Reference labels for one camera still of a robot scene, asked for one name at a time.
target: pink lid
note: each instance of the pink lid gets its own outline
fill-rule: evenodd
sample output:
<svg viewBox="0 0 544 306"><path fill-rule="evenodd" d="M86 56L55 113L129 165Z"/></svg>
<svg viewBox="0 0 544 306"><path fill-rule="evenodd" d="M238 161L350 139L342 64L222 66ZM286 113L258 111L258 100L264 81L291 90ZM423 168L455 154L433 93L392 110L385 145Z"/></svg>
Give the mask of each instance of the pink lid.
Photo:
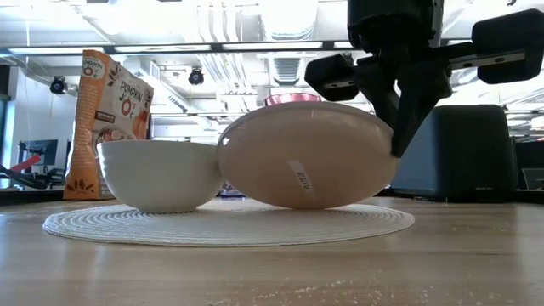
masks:
<svg viewBox="0 0 544 306"><path fill-rule="evenodd" d="M284 93L271 95L264 100L267 106L277 105L287 102L321 102L321 97L310 93Z"/></svg>
<svg viewBox="0 0 544 306"><path fill-rule="evenodd" d="M374 196L393 179L393 131L379 118L335 103L299 102L255 110L218 144L227 181L279 207L339 207Z"/></svg>

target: pumpkin o's box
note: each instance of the pumpkin o's box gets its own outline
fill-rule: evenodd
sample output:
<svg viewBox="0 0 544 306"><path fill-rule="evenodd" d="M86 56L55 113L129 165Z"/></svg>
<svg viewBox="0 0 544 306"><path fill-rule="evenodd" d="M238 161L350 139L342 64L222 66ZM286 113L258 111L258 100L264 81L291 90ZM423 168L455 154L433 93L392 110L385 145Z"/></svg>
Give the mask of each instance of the pumpkin o's box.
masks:
<svg viewBox="0 0 544 306"><path fill-rule="evenodd" d="M153 87L111 57L94 50L83 52L66 200L113 198L100 170L96 145L145 139L152 100Z"/></svg>

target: red object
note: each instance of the red object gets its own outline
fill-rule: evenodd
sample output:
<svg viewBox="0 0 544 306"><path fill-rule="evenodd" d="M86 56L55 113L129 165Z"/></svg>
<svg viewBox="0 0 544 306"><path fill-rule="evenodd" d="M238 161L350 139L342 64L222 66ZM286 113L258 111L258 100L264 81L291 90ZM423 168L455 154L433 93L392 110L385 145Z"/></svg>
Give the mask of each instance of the red object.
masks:
<svg viewBox="0 0 544 306"><path fill-rule="evenodd" d="M321 97L311 93L283 93L271 95L264 100L266 106L287 102L321 102Z"/></svg>
<svg viewBox="0 0 544 306"><path fill-rule="evenodd" d="M33 156L33 157L27 159L26 161L23 161L19 165L15 165L15 166L11 167L9 170L14 171L14 172L21 172L21 171L27 169L28 167L32 167L32 166L36 165L41 160L42 160L42 158L40 156Z"/></svg>
<svg viewBox="0 0 544 306"><path fill-rule="evenodd" d="M126 99L122 101L121 104L121 113L124 116L128 116L130 114L130 110L133 108L133 102L130 99Z"/></svg>

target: security camera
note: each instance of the security camera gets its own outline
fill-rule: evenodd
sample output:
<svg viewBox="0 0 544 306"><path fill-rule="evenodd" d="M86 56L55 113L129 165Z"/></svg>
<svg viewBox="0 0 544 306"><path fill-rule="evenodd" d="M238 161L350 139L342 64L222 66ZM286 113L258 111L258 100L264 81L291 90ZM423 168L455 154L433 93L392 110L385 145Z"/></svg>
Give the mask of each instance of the security camera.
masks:
<svg viewBox="0 0 544 306"><path fill-rule="evenodd" d="M68 84L66 84L65 77L56 76L51 83L49 90L51 90L51 93L53 94L66 94L68 92Z"/></svg>
<svg viewBox="0 0 544 306"><path fill-rule="evenodd" d="M200 85L204 83L204 75L202 74L202 68L195 67L189 74L189 83L191 85Z"/></svg>

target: woven placemat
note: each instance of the woven placemat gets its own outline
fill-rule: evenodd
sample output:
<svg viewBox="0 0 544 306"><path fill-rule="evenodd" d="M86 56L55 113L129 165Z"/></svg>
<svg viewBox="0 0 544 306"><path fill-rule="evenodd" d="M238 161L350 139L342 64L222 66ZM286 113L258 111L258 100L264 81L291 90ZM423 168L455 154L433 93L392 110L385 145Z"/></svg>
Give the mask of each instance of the woven placemat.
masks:
<svg viewBox="0 0 544 306"><path fill-rule="evenodd" d="M125 205L49 216L43 229L86 241L175 247L261 247L346 241L405 229L414 217L385 207L350 205L294 211L256 201L211 201L194 212L143 213Z"/></svg>

